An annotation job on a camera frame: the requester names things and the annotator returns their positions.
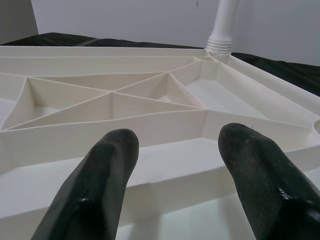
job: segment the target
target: black cloth backdrop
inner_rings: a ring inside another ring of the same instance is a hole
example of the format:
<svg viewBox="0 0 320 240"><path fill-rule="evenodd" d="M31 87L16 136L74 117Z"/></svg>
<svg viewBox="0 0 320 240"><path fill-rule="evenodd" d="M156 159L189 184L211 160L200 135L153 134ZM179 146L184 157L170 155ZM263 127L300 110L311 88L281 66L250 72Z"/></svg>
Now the black cloth backdrop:
<svg viewBox="0 0 320 240"><path fill-rule="evenodd" d="M201 49L201 47L153 42L134 42L111 38L98 39L88 36L55 32L23 38L5 43L3 45ZM232 55L320 97L320 66L270 60L267 58L238 52L233 52Z"/></svg>

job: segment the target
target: white plastic tray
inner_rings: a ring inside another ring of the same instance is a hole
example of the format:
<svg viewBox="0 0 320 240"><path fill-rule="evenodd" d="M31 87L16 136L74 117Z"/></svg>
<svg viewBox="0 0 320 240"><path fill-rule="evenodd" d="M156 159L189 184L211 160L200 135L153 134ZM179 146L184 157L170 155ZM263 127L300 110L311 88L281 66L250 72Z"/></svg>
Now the white plastic tray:
<svg viewBox="0 0 320 240"><path fill-rule="evenodd" d="M218 151L228 123L272 138L320 183L320 99L232 56L4 46L0 72L1 239L29 239L66 177L118 128L140 143L119 240L253 239Z"/></svg>

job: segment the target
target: white plastic pipe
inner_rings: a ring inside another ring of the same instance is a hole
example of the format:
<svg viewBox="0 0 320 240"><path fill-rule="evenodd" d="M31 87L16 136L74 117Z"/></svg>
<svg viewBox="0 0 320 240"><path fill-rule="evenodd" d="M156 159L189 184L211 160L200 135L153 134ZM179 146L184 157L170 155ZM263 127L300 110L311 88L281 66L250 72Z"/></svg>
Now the white plastic pipe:
<svg viewBox="0 0 320 240"><path fill-rule="evenodd" d="M209 36L206 50L215 54L231 52L232 31L234 28L239 0L220 0L214 27Z"/></svg>

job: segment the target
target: white wall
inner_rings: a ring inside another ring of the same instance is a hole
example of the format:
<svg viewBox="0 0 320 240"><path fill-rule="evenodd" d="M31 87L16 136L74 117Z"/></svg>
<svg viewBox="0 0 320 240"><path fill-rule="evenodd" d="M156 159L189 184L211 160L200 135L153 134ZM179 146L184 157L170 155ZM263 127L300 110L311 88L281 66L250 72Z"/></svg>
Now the white wall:
<svg viewBox="0 0 320 240"><path fill-rule="evenodd" d="M205 47L218 0L31 0L39 33ZM319 0L240 0L234 52L320 65Z"/></svg>
<svg viewBox="0 0 320 240"><path fill-rule="evenodd" d="M0 44L38 34L30 0L0 0Z"/></svg>

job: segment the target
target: black fabric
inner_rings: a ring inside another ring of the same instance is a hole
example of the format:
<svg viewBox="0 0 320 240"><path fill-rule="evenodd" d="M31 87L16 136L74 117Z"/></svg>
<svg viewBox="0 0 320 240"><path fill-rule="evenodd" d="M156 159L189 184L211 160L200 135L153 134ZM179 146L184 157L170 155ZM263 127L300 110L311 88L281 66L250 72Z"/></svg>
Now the black fabric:
<svg viewBox="0 0 320 240"><path fill-rule="evenodd" d="M98 39L88 36L56 32L35 35L17 41L8 42L3 45L201 49L201 47L153 42L134 42L112 38ZM234 52L232 55L320 97L320 66L270 60L267 58L238 52Z"/></svg>

